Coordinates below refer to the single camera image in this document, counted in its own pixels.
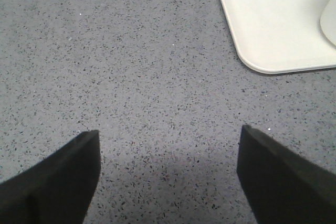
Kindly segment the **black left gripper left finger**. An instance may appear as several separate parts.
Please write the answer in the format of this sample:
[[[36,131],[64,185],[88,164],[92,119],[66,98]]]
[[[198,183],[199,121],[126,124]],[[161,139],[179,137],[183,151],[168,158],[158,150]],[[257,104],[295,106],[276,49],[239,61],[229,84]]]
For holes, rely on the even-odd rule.
[[[1,183],[1,223],[83,223],[101,170],[99,132],[82,132]]]

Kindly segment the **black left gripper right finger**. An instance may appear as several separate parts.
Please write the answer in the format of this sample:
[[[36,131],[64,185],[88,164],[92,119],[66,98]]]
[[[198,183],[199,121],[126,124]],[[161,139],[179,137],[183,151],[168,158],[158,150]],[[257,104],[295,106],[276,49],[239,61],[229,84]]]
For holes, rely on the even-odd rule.
[[[335,174],[249,125],[237,175],[258,223],[335,223]]]

